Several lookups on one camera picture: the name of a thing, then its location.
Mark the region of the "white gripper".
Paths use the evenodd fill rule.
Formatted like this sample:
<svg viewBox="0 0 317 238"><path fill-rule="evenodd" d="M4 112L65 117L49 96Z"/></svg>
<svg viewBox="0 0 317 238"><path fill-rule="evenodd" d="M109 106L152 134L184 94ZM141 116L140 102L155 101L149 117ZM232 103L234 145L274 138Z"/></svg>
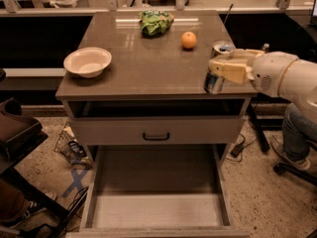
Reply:
<svg viewBox="0 0 317 238"><path fill-rule="evenodd" d="M289 70L298 60L298 56L283 52L265 54L262 50L235 49L233 59L211 59L209 69L238 84L254 76L251 81L254 89L269 97L297 98Z"/></svg>

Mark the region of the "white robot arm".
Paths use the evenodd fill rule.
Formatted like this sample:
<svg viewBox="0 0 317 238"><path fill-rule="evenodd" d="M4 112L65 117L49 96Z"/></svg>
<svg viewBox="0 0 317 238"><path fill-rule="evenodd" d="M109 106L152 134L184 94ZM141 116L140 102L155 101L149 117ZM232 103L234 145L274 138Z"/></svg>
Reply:
<svg viewBox="0 0 317 238"><path fill-rule="evenodd" d="M310 121L317 123L317 63L284 52L236 49L209 61L212 73L244 84L269 97L293 103Z"/></svg>

